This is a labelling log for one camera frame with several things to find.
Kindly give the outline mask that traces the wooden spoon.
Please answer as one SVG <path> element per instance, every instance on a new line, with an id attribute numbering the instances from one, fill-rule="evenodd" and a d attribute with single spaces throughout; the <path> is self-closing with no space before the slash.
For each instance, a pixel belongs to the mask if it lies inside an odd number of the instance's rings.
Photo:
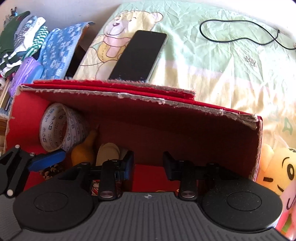
<path id="1" fill-rule="evenodd" d="M 114 143 L 102 144 L 99 148 L 96 158 L 96 166 L 101 166 L 103 162 L 113 159 L 119 159 L 120 150 Z"/>

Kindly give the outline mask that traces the orange gourd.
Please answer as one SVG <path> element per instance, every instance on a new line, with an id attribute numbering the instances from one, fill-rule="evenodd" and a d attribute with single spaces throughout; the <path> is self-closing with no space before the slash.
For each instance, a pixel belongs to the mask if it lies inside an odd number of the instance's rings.
<path id="1" fill-rule="evenodd" d="M 92 130 L 87 138 L 77 146 L 75 146 L 71 153 L 72 165 L 76 166 L 80 163 L 91 163 L 94 162 L 94 142 L 97 137 L 97 131 Z"/>

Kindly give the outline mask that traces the printed packing tape roll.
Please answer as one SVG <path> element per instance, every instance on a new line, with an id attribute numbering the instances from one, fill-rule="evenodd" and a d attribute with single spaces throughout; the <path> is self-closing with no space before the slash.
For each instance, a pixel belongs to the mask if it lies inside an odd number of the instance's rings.
<path id="1" fill-rule="evenodd" d="M 50 105 L 40 124 L 40 141 L 47 152 L 63 149 L 69 152 L 86 138 L 82 118 L 61 103 Z"/>

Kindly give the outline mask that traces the small red gift box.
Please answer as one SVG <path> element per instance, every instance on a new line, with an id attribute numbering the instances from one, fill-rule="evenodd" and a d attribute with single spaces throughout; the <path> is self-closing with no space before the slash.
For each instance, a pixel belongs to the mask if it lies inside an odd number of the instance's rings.
<path id="1" fill-rule="evenodd" d="M 179 181 L 168 180 L 164 167 L 136 164 L 132 192 L 179 192 Z"/>

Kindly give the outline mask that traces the large red cardboard box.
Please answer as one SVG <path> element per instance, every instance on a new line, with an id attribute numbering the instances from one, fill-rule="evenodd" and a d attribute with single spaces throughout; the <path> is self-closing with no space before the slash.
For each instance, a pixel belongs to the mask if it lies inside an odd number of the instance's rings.
<path id="1" fill-rule="evenodd" d="M 40 124 L 61 103 L 78 112 L 97 143 L 134 152 L 137 164 L 159 166 L 163 152 L 198 165 L 219 163 L 254 180 L 259 165 L 260 116 L 198 102 L 191 91 L 143 83 L 98 80 L 35 81 L 18 88 L 6 128 L 5 150 L 45 150 Z"/>

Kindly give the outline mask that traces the yellow red plush toy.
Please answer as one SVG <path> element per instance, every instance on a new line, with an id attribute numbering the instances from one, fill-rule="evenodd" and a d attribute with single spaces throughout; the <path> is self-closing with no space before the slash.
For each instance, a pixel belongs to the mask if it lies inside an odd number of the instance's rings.
<path id="1" fill-rule="evenodd" d="M 295 149 L 277 148 L 268 144 L 261 148 L 256 183 L 281 195 L 295 180 Z"/>

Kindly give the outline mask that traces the purple plastic bag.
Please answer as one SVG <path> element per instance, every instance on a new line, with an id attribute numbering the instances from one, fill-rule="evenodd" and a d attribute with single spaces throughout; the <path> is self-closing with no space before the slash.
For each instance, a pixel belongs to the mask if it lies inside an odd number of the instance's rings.
<path id="1" fill-rule="evenodd" d="M 25 58 L 11 81 L 9 88 L 10 96 L 14 97 L 18 86 L 31 84 L 34 80 L 40 79 L 43 71 L 43 65 L 34 57 Z"/>

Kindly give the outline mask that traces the white pink plush toy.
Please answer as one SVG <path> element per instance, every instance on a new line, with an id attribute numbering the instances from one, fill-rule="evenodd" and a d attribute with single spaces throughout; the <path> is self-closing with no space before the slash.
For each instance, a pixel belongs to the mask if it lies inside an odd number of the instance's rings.
<path id="1" fill-rule="evenodd" d="M 291 181 L 280 199 L 283 208 L 276 230 L 289 240 L 295 240 L 295 180 Z"/>

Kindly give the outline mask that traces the black smartphone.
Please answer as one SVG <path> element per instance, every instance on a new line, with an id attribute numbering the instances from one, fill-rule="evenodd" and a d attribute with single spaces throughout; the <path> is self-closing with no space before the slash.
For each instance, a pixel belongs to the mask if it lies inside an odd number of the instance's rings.
<path id="1" fill-rule="evenodd" d="M 109 79 L 147 83 L 166 41 L 165 33 L 136 31 Z"/>

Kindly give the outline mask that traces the blue patterned cloth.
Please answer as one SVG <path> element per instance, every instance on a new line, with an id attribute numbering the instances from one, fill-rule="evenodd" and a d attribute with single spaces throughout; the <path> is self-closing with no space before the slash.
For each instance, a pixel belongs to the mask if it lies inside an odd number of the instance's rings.
<path id="1" fill-rule="evenodd" d="M 80 38 L 93 22 L 82 22 L 63 29 L 55 28 L 40 50 L 38 61 L 43 66 L 41 80 L 64 79 Z"/>

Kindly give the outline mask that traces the pile of folded clothes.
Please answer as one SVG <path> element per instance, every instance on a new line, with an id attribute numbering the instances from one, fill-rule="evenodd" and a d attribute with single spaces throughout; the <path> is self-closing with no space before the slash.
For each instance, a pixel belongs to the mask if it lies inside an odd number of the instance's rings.
<path id="1" fill-rule="evenodd" d="M 11 9 L 1 32 L 1 77 L 16 72 L 25 58 L 39 51 L 49 34 L 45 23 L 42 16 L 29 11 L 18 14 L 16 8 Z"/>

